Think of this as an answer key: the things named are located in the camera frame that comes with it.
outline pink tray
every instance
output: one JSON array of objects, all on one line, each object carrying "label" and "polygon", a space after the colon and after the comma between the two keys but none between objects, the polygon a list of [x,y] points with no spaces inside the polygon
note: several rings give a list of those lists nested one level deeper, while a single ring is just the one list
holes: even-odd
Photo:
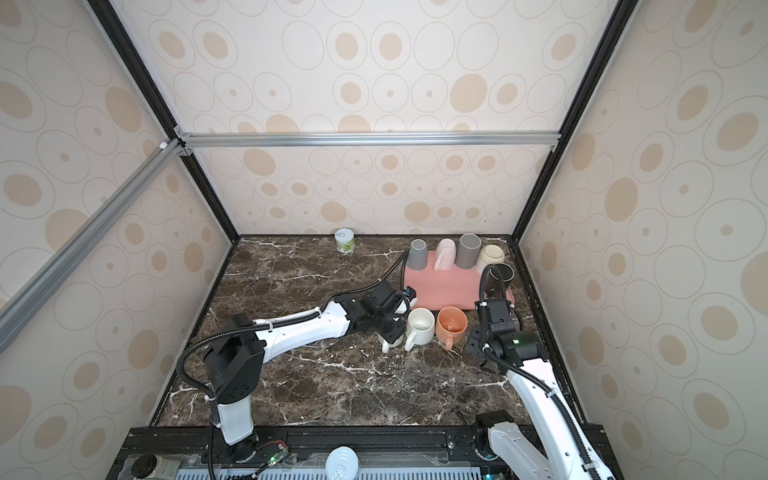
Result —
[{"label": "pink tray", "polygon": [[[431,251],[424,270],[406,267],[406,286],[416,290],[416,306],[429,310],[440,310],[447,306],[474,310],[478,300],[480,274],[474,267],[463,270],[454,266],[450,270],[435,271],[435,252]],[[507,290],[507,299],[515,302],[511,290]]]}]

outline circle patterned wallpaper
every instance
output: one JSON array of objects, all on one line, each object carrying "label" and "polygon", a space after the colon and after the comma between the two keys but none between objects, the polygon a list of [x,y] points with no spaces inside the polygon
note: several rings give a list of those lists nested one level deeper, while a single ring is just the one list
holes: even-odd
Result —
[{"label": "circle patterned wallpaper", "polygon": [[201,148],[241,234],[508,233],[547,145]]},{"label": "circle patterned wallpaper", "polygon": [[0,356],[0,477],[100,480],[146,425],[230,245],[182,172],[161,171]]},{"label": "circle patterned wallpaper", "polygon": [[75,0],[0,8],[0,308],[164,138]]},{"label": "circle patterned wallpaper", "polygon": [[768,466],[767,32],[759,0],[645,2],[525,233],[625,478]]},{"label": "circle patterned wallpaper", "polygon": [[615,2],[124,0],[196,133],[558,130]]}]

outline white can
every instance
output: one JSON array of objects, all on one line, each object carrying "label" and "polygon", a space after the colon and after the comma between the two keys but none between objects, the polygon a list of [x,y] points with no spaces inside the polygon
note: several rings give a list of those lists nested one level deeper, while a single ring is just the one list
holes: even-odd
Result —
[{"label": "white can", "polygon": [[350,255],[355,251],[355,234],[349,228],[339,228],[333,238],[336,240],[336,249],[342,255]]}]

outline white mug handle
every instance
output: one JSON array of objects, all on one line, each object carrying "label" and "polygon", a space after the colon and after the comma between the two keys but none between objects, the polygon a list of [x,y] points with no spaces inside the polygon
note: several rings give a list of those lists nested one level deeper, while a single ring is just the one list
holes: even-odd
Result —
[{"label": "white mug handle", "polygon": [[440,262],[442,262],[442,258],[445,256],[445,249],[440,250],[440,254],[437,256],[437,259],[435,260],[435,271],[440,270]]},{"label": "white mug handle", "polygon": [[413,341],[416,340],[416,331],[411,330],[411,333],[408,334],[408,338],[406,339],[406,352],[410,352],[413,348]]}]

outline gray mug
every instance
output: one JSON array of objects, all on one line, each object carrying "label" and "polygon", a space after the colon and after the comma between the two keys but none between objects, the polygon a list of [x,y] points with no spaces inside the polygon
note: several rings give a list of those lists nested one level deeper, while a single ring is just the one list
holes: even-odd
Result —
[{"label": "gray mug", "polygon": [[411,242],[411,251],[408,253],[408,268],[411,270],[424,270],[427,267],[427,243],[417,238]]},{"label": "gray mug", "polygon": [[458,249],[456,250],[456,262],[455,265],[463,270],[469,270],[475,267],[478,255],[480,254],[480,246],[482,242],[480,237],[473,233],[465,233],[458,240]]}]

